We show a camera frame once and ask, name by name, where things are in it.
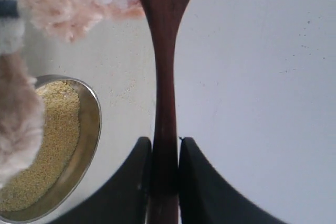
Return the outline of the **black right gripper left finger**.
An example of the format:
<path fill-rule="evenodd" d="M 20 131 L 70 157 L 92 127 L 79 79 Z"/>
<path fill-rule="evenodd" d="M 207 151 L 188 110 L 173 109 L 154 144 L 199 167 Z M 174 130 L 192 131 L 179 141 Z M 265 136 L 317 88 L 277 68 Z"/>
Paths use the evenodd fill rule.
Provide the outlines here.
<path fill-rule="evenodd" d="M 150 140 L 140 137 L 124 163 L 98 191 L 52 223 L 145 223 L 151 156 Z"/>

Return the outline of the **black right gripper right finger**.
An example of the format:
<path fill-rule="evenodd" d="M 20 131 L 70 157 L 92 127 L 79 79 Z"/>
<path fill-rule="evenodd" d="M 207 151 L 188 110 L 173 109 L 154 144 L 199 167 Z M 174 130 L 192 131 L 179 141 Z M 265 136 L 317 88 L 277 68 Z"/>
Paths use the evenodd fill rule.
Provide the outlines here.
<path fill-rule="evenodd" d="M 209 163 L 193 138 L 182 139 L 178 169 L 182 223 L 282 222 L 235 190 Z"/>

